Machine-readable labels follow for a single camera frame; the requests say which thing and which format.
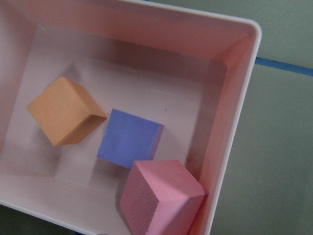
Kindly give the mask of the purple foam block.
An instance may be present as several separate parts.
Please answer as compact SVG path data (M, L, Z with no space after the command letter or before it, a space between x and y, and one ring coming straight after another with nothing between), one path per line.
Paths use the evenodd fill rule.
M125 168L153 160L164 125L112 109L97 157Z

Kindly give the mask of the pink foam block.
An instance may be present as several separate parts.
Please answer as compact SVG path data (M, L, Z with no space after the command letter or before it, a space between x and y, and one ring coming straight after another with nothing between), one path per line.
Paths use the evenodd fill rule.
M135 161L120 206L134 235L186 235L205 195L178 160Z

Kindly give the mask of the orange foam block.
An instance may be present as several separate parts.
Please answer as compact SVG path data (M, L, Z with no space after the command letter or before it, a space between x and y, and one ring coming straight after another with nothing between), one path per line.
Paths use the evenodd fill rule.
M27 109L53 146L77 144L107 119L83 86L62 76Z

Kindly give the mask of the pink plastic bin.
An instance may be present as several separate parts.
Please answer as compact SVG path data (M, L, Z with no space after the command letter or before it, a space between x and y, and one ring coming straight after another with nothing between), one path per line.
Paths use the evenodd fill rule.
M127 169L96 157L107 123L53 146L27 105L60 76L104 112L164 125L156 160L178 159L208 197L210 233L262 31L248 19L144 0L0 3L0 203L86 235L127 235Z

